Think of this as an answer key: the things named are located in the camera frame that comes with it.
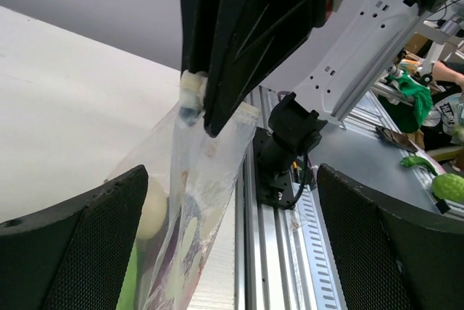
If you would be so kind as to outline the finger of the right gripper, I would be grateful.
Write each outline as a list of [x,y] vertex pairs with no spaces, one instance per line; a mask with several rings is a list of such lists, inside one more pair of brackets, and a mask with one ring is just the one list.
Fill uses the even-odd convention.
[[341,0],[219,0],[204,129],[219,135],[246,95],[321,28]]
[[183,70],[215,74],[222,70],[219,31],[226,12],[225,0],[181,0]]

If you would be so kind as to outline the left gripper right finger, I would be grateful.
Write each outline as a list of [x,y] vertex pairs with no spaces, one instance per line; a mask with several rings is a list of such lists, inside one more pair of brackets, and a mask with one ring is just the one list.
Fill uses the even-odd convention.
[[318,195],[348,309],[462,309],[463,222],[327,164]]

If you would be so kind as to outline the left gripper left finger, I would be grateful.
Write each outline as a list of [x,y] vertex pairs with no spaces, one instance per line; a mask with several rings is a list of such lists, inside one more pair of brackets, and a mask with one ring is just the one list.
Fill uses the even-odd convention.
[[1,223],[2,309],[115,309],[148,188],[138,165]]

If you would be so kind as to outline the white egg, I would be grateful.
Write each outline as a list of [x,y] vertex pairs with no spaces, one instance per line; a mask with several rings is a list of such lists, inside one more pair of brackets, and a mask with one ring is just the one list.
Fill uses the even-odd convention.
[[139,240],[153,238],[164,225],[166,216],[167,192],[155,177],[149,176],[147,194],[142,207],[136,238]]

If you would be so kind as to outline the clear zip top bag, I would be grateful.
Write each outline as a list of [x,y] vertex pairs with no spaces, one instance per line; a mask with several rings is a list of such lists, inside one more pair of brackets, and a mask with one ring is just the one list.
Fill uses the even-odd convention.
[[149,176],[119,309],[189,306],[260,117],[243,103],[212,138],[202,115],[180,114],[175,105],[113,171],[143,165]]

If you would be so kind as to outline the light green chayote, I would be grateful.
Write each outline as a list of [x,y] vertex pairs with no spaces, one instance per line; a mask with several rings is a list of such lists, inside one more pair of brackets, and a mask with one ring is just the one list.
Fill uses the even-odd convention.
[[128,261],[123,285],[117,302],[117,310],[133,310],[136,303],[138,282],[138,243],[134,242]]

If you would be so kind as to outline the purple eggplant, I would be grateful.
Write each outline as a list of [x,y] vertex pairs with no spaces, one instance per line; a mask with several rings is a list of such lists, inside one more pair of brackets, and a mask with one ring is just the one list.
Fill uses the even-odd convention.
[[202,214],[196,200],[187,195],[184,222],[175,223],[173,234],[154,281],[151,309],[186,309],[202,272],[200,223]]

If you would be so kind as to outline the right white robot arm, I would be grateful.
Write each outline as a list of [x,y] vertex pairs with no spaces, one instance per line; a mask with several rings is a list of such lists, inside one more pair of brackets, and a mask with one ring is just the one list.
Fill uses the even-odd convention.
[[[417,24],[446,0],[361,0],[339,39],[271,120],[280,150],[307,153],[339,122]],[[323,27],[342,0],[181,0],[182,68],[208,75],[204,129],[216,137],[244,98]]]

